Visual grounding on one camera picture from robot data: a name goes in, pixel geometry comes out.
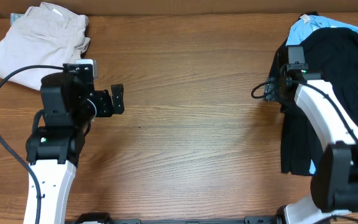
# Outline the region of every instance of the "clothing label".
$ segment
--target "clothing label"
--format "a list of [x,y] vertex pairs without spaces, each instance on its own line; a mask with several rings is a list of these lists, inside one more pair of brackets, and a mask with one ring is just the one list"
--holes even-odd
[[310,17],[306,14],[302,15],[300,18],[303,20],[304,24],[310,21]]
[[63,14],[60,13],[57,9],[53,9],[52,12],[56,12],[56,14],[59,14],[59,15],[63,16]]

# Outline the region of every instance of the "wooden table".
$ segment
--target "wooden table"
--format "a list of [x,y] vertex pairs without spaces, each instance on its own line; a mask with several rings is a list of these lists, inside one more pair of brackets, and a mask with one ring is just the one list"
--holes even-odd
[[[93,123],[67,218],[242,218],[307,195],[309,177],[280,172],[279,105],[250,97],[298,16],[91,17],[96,88],[123,83],[126,111]],[[358,26],[358,13],[325,16]],[[0,132],[22,157],[40,108],[37,91],[0,91]],[[0,145],[0,223],[22,223],[27,182]]]

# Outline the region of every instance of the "black cable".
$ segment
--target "black cable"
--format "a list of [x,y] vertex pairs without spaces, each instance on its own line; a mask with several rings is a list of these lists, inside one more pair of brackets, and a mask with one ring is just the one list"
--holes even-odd
[[38,128],[38,124],[40,123],[41,117],[45,114],[45,109],[39,110],[34,115],[34,120],[32,122],[32,133],[34,134]]
[[91,130],[91,122],[88,123],[88,126],[86,127],[85,133],[84,133],[84,137],[89,133],[89,131]]
[[[2,79],[2,81],[0,82],[0,89],[3,86],[3,84],[5,84],[8,81],[8,79],[10,79],[12,76],[18,74],[19,72],[23,72],[24,70],[28,70],[31,68],[52,68],[52,69],[63,70],[63,67],[56,67],[56,66],[50,66],[50,65],[32,65],[32,66],[20,68],[16,71],[12,72],[11,74],[9,74],[4,79]],[[27,165],[27,163],[22,158],[20,158],[20,156],[11,147],[9,147],[9,145],[5,142],[5,140],[3,140],[1,135],[0,135],[0,143],[29,172],[30,176],[32,177],[32,180],[34,181],[35,189],[37,190],[37,213],[35,214],[35,224],[39,224],[40,223],[40,214],[41,214],[41,198],[42,198],[42,196],[41,196],[40,184],[38,183],[37,177],[35,176],[32,169],[29,167],[29,165]]]
[[353,222],[357,222],[358,223],[358,219],[356,218],[353,218],[353,217],[348,217],[348,216],[344,216],[344,215],[332,215],[330,217],[327,217],[327,218],[324,218],[318,222],[315,222],[314,224],[323,224],[323,223],[326,223],[330,220],[335,220],[335,222],[337,221],[337,218],[342,218],[342,219],[346,219],[346,220],[350,220],[350,221],[353,221]]
[[[259,98],[263,98],[265,96],[267,96],[267,94],[263,94],[262,96],[255,96],[254,93],[257,89],[259,89],[260,87],[264,86],[264,85],[267,85],[267,84],[270,84],[272,83],[273,80],[270,80],[270,81],[267,81],[267,82],[264,82],[264,83],[261,83],[259,85],[257,85],[252,91],[251,91],[251,97],[255,98],[255,99],[259,99]],[[338,114],[339,118],[341,119],[343,125],[345,126],[346,128],[346,131],[351,135],[352,139],[354,140],[354,142],[356,143],[356,145],[358,146],[358,138],[356,137],[356,135],[353,133],[353,130],[351,129],[351,127],[349,126],[349,124],[347,123],[345,117],[343,117],[343,114],[341,113],[341,111],[339,110],[339,108],[336,106],[335,102],[331,99],[331,97],[329,97],[328,94],[325,94],[325,92],[321,91],[319,88],[313,86],[313,85],[310,85],[310,84],[307,84],[306,82],[300,82],[300,81],[297,81],[297,80],[285,80],[285,82],[288,82],[288,83],[296,83],[296,84],[301,84],[301,85],[304,85],[304,86],[307,86],[309,88],[312,88],[314,89],[315,91],[317,91],[318,93],[322,94],[333,106],[333,108],[335,109],[336,113]]]

